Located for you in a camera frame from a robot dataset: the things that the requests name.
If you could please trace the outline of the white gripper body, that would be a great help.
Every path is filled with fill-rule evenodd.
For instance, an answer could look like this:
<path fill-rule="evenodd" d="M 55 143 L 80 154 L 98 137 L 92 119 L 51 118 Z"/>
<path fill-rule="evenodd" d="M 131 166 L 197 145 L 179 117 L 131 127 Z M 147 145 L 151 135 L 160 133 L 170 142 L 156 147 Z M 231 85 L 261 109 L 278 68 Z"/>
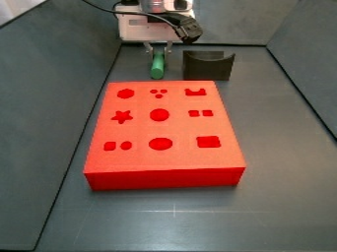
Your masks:
<path fill-rule="evenodd" d="M 123 0 L 115 7 L 123 41 L 179 41 L 173 27 L 162 20 L 139 13 L 167 19 L 169 13 L 195 17 L 194 0 Z"/>

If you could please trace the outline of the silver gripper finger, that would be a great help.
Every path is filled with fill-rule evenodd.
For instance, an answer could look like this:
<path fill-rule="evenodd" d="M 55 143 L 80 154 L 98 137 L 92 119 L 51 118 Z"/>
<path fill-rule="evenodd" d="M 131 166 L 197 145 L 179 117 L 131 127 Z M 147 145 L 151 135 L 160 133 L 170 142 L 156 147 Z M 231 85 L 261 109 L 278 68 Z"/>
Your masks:
<path fill-rule="evenodd" d="M 165 53 L 165 62 L 167 62 L 169 60 L 169 56 L 171 54 L 171 48 L 173 48 L 173 41 L 167 41 L 167 44 L 165 46 L 165 49 L 163 49 L 163 53 Z"/>
<path fill-rule="evenodd" d="M 147 53 L 147 55 L 148 55 L 150 62 L 152 62 L 152 58 L 154 58 L 154 48 L 152 48 L 152 46 L 151 46 L 151 44 L 150 44 L 148 41 L 146 41 L 146 42 L 143 43 L 143 46 L 144 46 L 146 53 Z"/>

